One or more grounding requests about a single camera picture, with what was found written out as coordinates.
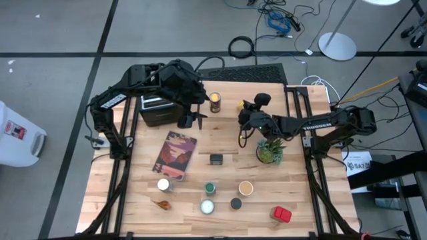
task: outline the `yellow stick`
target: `yellow stick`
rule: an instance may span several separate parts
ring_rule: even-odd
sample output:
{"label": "yellow stick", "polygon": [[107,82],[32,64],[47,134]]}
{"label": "yellow stick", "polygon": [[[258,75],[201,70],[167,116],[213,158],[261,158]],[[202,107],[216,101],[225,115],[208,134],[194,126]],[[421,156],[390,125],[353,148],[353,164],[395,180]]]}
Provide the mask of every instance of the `yellow stick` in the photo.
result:
{"label": "yellow stick", "polygon": [[385,85],[387,85],[387,84],[389,84],[389,83],[392,83],[392,82],[394,82],[394,81],[396,81],[396,80],[398,80],[398,78],[397,78],[397,77],[394,77],[394,78],[392,78],[392,79],[390,79],[390,80],[388,80],[388,81],[386,81],[386,82],[383,82],[383,83],[381,83],[381,84],[378,84],[377,86],[373,86],[373,87],[371,87],[371,88],[368,88],[368,89],[367,89],[367,90],[365,90],[365,91],[361,91],[360,93],[358,93],[358,94],[356,94],[356,95],[353,95],[353,96],[351,96],[351,97],[348,97],[348,98],[344,99],[343,101],[341,101],[341,102],[340,102],[340,104],[342,104],[342,103],[347,103],[347,102],[349,102],[349,101],[351,101],[351,100],[353,100],[353,99],[355,99],[355,98],[357,98],[357,97],[359,97],[359,96],[361,96],[361,95],[363,95],[363,94],[366,94],[366,93],[368,93],[368,92],[370,92],[370,91],[373,91],[373,90],[375,90],[375,89],[377,89],[377,88],[383,87],[383,86],[385,86]]}

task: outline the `white stand base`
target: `white stand base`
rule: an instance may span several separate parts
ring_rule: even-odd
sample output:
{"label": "white stand base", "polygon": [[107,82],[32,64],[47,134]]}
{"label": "white stand base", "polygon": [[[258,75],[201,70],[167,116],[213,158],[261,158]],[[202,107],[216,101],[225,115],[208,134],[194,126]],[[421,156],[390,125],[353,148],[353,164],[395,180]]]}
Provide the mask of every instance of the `white stand base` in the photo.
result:
{"label": "white stand base", "polygon": [[347,61],[356,56],[356,44],[342,33],[336,33],[329,45],[325,47],[331,35],[332,33],[325,33],[319,39],[319,49],[324,55],[337,61]]}

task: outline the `black lid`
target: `black lid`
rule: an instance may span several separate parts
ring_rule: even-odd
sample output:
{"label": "black lid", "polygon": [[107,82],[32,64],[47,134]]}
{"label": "black lid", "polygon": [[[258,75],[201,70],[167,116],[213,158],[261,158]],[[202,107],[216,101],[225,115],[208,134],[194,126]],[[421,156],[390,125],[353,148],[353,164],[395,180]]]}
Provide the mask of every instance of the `black lid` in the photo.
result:
{"label": "black lid", "polygon": [[230,202],[232,209],[238,210],[240,209],[240,207],[242,207],[242,200],[240,200],[239,198],[235,197],[232,199],[232,201]]}

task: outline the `cylindrical container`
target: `cylindrical container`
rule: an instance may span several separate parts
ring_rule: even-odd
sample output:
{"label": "cylindrical container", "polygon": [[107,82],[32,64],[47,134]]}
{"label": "cylindrical container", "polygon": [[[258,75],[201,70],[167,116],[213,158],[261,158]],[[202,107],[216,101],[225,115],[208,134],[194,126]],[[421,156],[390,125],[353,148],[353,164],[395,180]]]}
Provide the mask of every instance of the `cylindrical container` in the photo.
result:
{"label": "cylindrical container", "polygon": [[28,167],[39,160],[46,131],[0,101],[0,164]]}
{"label": "cylindrical container", "polygon": [[211,201],[209,199],[206,199],[206,200],[203,200],[201,202],[201,204],[200,204],[200,211],[203,214],[206,214],[206,215],[211,214],[211,213],[214,212],[214,210],[215,210],[215,204],[214,204],[213,201]]}
{"label": "cylindrical container", "polygon": [[292,212],[283,207],[273,207],[270,212],[270,217],[281,223],[289,223],[291,221]]}
{"label": "cylindrical container", "polygon": [[232,201],[230,201],[230,207],[233,210],[239,210],[242,207],[242,200],[240,198],[233,198]]}
{"label": "cylindrical container", "polygon": [[160,179],[157,182],[157,188],[164,193],[172,192],[172,183],[167,179]]}
{"label": "cylindrical container", "polygon": [[221,111],[221,95],[219,93],[211,93],[209,100],[211,112],[219,113]]}
{"label": "cylindrical container", "polygon": [[216,186],[214,183],[206,183],[204,189],[207,196],[213,196],[216,193]]}
{"label": "cylindrical container", "polygon": [[250,183],[248,181],[242,181],[239,184],[239,194],[241,196],[247,197],[247,196],[251,195],[252,192],[254,192],[254,186],[252,185],[252,183]]}

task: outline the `plant pot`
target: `plant pot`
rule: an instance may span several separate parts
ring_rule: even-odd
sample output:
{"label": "plant pot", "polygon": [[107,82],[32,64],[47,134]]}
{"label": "plant pot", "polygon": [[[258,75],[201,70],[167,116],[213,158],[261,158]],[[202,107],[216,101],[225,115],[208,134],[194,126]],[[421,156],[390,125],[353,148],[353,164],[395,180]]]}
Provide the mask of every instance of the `plant pot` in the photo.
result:
{"label": "plant pot", "polygon": [[261,157],[258,154],[259,152],[259,147],[256,147],[256,158],[258,159],[258,161],[262,162],[263,164],[271,164],[274,163],[273,161],[271,163],[265,163],[264,161],[261,160]]}

